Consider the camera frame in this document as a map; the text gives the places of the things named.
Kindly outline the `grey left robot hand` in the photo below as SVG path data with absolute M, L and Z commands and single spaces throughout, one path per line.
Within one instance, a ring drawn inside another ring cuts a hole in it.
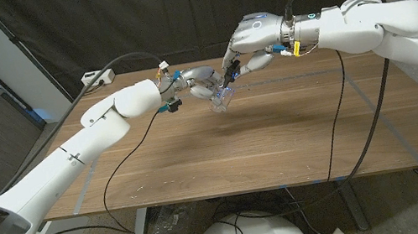
M 235 93 L 227 87 L 227 77 L 220 75 L 208 65 L 176 71 L 173 75 L 165 74 L 157 87 L 165 106 L 160 111 L 176 112 L 182 105 L 177 93 L 188 89 L 195 98 L 210 101 L 213 112 L 225 112 Z

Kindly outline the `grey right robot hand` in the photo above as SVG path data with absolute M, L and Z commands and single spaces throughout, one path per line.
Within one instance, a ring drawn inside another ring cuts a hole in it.
M 240 65 L 239 75 L 265 68 L 281 50 L 315 44 L 320 31 L 321 13 L 297 15 L 286 22 L 283 16 L 251 13 L 243 17 L 231 36 L 222 60 L 222 70 L 235 70 L 238 55 L 253 53 L 247 64 Z

